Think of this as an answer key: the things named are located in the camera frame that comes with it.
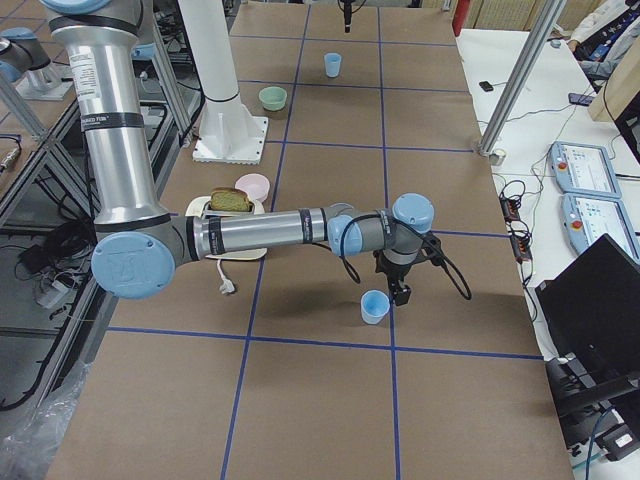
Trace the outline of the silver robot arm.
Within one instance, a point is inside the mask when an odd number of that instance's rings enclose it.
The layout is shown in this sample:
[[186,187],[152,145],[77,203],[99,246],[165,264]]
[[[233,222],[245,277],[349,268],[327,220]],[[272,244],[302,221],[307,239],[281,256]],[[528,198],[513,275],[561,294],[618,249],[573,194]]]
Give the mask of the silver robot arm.
[[231,217],[172,216],[155,189],[134,81],[132,54],[153,30],[148,1],[49,1],[49,27],[68,54],[100,211],[91,269],[99,285],[129,299],[157,294],[176,269],[209,255],[326,242],[346,258],[372,252],[391,299],[405,304],[415,264],[442,265],[434,209],[407,193],[389,209],[363,213],[344,203]]

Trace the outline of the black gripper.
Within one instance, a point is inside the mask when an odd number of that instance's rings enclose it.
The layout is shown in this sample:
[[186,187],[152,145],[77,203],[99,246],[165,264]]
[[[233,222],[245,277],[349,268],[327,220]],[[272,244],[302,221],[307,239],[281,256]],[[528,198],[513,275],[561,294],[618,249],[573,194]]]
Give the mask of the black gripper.
[[354,3],[353,0],[339,0],[340,8],[344,13],[343,17],[344,17],[345,33],[351,32],[351,21],[352,21],[351,14],[353,13],[353,3]]
[[414,253],[399,253],[393,249],[375,252],[377,273],[383,273],[387,279],[392,303],[395,306],[406,305],[411,297],[411,287],[405,282],[405,276],[411,270]]

